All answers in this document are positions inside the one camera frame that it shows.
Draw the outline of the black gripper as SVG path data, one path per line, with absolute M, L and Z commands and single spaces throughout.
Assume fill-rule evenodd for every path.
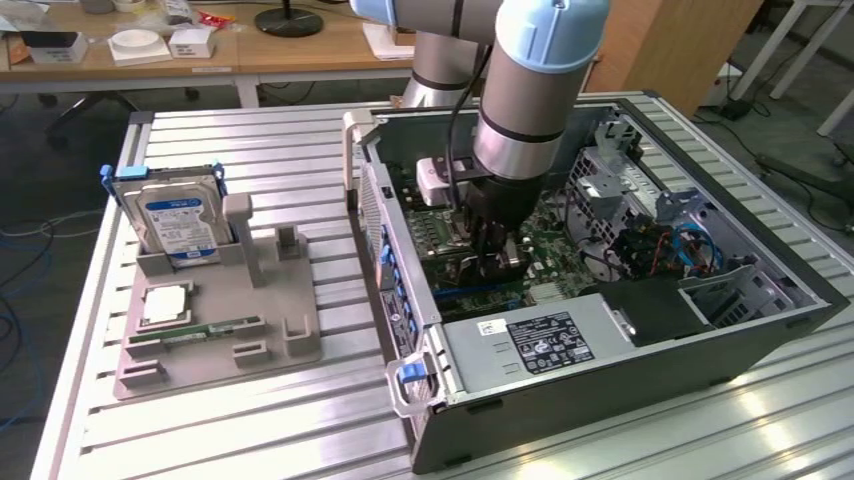
M 539 201 L 545 176 L 511 180 L 489 176 L 470 181 L 463 201 L 473 241 L 505 237 L 529 219 Z

